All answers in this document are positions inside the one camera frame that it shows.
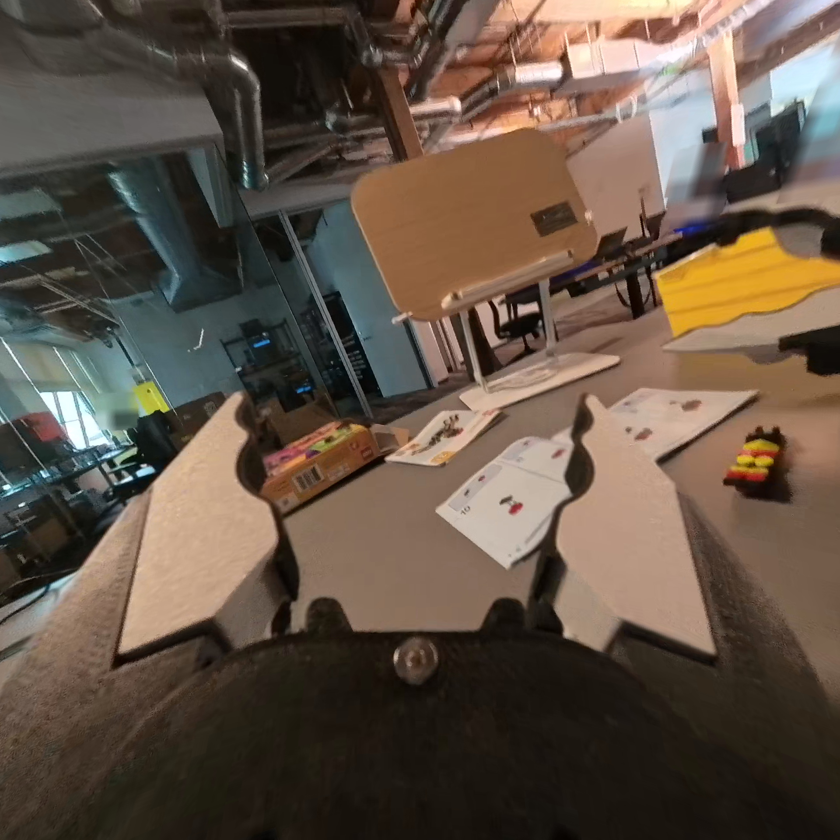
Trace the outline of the black office chair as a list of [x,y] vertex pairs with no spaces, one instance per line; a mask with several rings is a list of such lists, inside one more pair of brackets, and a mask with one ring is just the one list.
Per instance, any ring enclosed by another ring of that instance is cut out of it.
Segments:
[[507,321],[502,322],[497,304],[493,299],[487,301],[490,308],[493,331],[496,337],[503,342],[518,341],[522,342],[522,350],[515,355],[510,364],[519,362],[525,357],[534,354],[535,349],[529,344],[529,339],[538,340],[541,335],[542,317],[538,312],[528,313],[522,316],[509,317]]

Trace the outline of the colourful lego box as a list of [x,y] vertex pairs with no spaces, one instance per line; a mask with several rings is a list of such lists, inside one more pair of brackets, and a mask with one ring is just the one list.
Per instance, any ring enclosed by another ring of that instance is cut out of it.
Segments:
[[259,494],[286,515],[396,452],[410,438],[401,427],[328,423],[263,458],[266,479]]

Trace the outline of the black red yellow lego assembly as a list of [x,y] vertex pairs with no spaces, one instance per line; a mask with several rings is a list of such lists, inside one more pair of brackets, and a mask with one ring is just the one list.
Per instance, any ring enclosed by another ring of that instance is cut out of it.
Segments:
[[787,437],[779,426],[754,428],[726,470],[722,485],[747,499],[789,502],[787,448]]

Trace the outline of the silver ventilation duct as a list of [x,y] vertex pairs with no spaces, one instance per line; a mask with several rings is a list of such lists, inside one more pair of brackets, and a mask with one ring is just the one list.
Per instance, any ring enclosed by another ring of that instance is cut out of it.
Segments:
[[83,38],[100,56],[121,67],[231,92],[240,158],[238,182],[251,192],[267,189],[260,81],[238,49],[223,41],[162,40],[140,28],[113,22],[102,23]]

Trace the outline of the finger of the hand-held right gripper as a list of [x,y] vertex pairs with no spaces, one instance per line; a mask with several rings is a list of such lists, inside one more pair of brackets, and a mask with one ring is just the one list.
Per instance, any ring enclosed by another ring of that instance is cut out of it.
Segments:
[[741,236],[769,228],[776,243],[799,258],[839,257],[839,219],[820,208],[750,208],[725,213],[716,222],[716,245],[734,245]]
[[759,364],[805,358],[807,368],[839,366],[839,289],[825,289],[778,311],[750,313],[673,338],[671,353],[741,354]]

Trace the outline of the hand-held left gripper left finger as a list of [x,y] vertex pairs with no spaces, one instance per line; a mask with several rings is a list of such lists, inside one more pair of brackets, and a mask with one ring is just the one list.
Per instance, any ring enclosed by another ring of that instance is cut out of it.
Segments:
[[117,652],[138,660],[197,637],[224,651],[267,640],[298,594],[298,565],[266,480],[256,411],[230,396],[150,490]]

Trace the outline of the lego instruction booklet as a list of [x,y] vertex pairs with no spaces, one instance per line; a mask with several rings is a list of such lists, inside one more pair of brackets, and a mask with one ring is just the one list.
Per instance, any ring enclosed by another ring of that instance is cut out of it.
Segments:
[[[609,412],[629,440],[659,462],[754,402],[758,390],[673,391],[640,388]],[[555,508],[571,492],[565,472],[571,431],[510,444],[437,509],[481,552],[508,570],[536,550]]]

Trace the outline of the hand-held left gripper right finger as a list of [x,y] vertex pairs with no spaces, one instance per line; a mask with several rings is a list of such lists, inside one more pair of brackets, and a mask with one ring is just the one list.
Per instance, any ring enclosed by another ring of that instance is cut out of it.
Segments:
[[634,637],[688,658],[716,658],[674,483],[594,395],[580,399],[570,437],[570,496],[540,547],[532,626],[602,653]]

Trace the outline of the small white lego leaflet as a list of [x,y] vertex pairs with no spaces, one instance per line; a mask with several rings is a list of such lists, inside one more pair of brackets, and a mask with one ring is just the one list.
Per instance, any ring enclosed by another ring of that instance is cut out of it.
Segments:
[[503,418],[501,409],[458,409],[437,414],[416,436],[385,457],[386,463],[443,467]]

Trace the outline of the wooden book stand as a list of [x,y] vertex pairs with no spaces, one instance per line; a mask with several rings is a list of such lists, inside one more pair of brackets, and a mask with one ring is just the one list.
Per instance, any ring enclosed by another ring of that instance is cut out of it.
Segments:
[[[460,400],[474,412],[511,406],[620,364],[600,353],[561,353],[550,321],[550,279],[594,256],[599,236],[559,148],[519,129],[400,164],[354,185],[350,205],[397,315],[458,316],[476,383]],[[488,380],[469,310],[537,285],[545,351]]]

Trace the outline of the yellow plastic bin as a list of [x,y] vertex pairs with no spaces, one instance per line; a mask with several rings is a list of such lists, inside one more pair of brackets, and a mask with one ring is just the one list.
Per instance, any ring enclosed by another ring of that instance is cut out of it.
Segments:
[[838,281],[838,260],[793,255],[770,226],[741,234],[732,245],[710,245],[656,274],[674,340],[782,312]]

